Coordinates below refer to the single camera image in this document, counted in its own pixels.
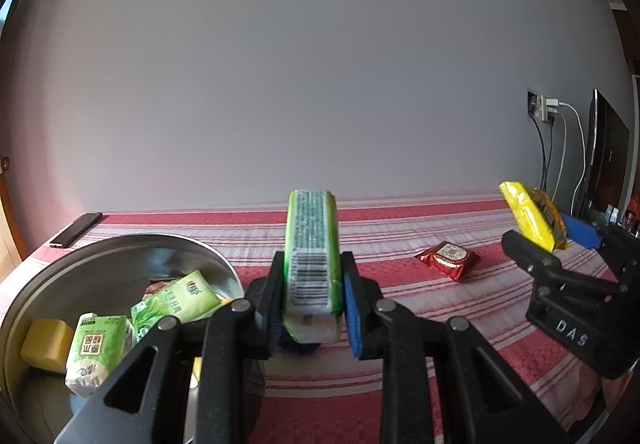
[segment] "green and white package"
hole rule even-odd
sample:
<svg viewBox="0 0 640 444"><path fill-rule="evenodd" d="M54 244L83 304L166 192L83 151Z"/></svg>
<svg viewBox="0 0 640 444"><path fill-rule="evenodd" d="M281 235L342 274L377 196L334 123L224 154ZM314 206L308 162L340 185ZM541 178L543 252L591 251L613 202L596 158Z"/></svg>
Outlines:
<svg viewBox="0 0 640 444"><path fill-rule="evenodd" d="M131 307L131 319L140 341L165 316L183 323L210 316L222 304L200 271L195 270Z"/></svg>
<svg viewBox="0 0 640 444"><path fill-rule="evenodd" d="M283 272L284 324L293 339L337 340L342 270L337 208L329 191L293 191L289 196Z"/></svg>
<svg viewBox="0 0 640 444"><path fill-rule="evenodd" d="M92 394L134 345L127 316L82 314L66 359L66 386L81 397Z"/></svg>

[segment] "metal basin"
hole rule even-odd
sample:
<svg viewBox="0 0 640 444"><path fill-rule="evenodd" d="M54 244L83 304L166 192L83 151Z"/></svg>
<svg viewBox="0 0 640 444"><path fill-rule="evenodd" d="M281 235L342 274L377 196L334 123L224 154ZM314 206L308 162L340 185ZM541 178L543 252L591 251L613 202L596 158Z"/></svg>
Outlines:
<svg viewBox="0 0 640 444"><path fill-rule="evenodd" d="M81 247L39 273L12 303L0 328L0 388L36 444L51 444L84 405L63 376L30 368L20 348L32 319L63 319L72 328L85 312L130 315L149 278L199 270L223 297L242 297L238 275L216 250L169 234L132 234ZM185 436L196 395L190 398Z"/></svg>

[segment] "metal screw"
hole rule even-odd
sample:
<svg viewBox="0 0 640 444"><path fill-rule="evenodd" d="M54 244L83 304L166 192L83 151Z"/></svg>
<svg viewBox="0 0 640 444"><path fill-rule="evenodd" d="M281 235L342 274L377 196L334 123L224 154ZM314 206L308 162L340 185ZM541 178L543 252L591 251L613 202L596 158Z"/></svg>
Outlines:
<svg viewBox="0 0 640 444"><path fill-rule="evenodd" d="M392 299L379 299L376 301L376 309L378 312L392 312L396 308L396 302Z"/></svg>
<svg viewBox="0 0 640 444"><path fill-rule="evenodd" d="M248 299L237 299L231 303L233 312L247 312L251 308L251 302Z"/></svg>
<svg viewBox="0 0 640 444"><path fill-rule="evenodd" d="M163 331L169 331L175 329L178 324L178 320L173 316L165 316L158 321L158 328Z"/></svg>
<svg viewBox="0 0 640 444"><path fill-rule="evenodd" d="M449 325L456 332L464 332L466 329L469 328L469 321L467 321L465 318L461 316L456 316L449 320Z"/></svg>

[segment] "yellow wrapper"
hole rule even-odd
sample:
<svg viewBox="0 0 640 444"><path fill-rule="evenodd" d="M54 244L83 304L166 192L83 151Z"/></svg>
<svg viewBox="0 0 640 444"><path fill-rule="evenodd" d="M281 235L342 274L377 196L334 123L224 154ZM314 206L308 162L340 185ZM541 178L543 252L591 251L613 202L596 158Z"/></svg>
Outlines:
<svg viewBox="0 0 640 444"><path fill-rule="evenodd" d="M520 182L503 182L499 187L523 236L548 252L566 247L566 226L545 193Z"/></svg>

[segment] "white cable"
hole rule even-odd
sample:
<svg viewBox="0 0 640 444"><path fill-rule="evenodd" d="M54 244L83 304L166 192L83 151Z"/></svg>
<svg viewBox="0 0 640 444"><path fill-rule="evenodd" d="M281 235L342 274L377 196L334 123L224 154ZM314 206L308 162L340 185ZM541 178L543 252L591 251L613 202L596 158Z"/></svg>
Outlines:
<svg viewBox="0 0 640 444"><path fill-rule="evenodd" d="M578 114L578 110L575 109L573 106L571 106L571 104L567 104L566 102L560 102L558 103L560 106L566 106L567 108L571 108L573 110L573 112L575 113L575 116L578 119L578 127L580 127L580 140L582 140L582 175L580 175L580 180L578 180L578 183L575 186L575 190L574 190L574 196L571 199L571 215L574 215L574 204L575 204L575 196L578 192L578 188L580 187L580 184L582 183L582 179L584 178L584 173L587 170L587 156L586 156L586 151L587 148L584 144L584 131L582 130L582 122L580 122L580 115Z"/></svg>
<svg viewBox="0 0 640 444"><path fill-rule="evenodd" d="M554 194L551 197L551 201L553 202L556 199L556 193L558 192L558 184L560 184L560 177L562 176L562 168L564 167L564 154L566 153L566 119L564 118L564 114L561 111L556 111L560 118L562 119L562 124L564 124L564 141L562 142L562 158L560 159L560 170L558 171L558 180L556 180L556 188L554 189Z"/></svg>

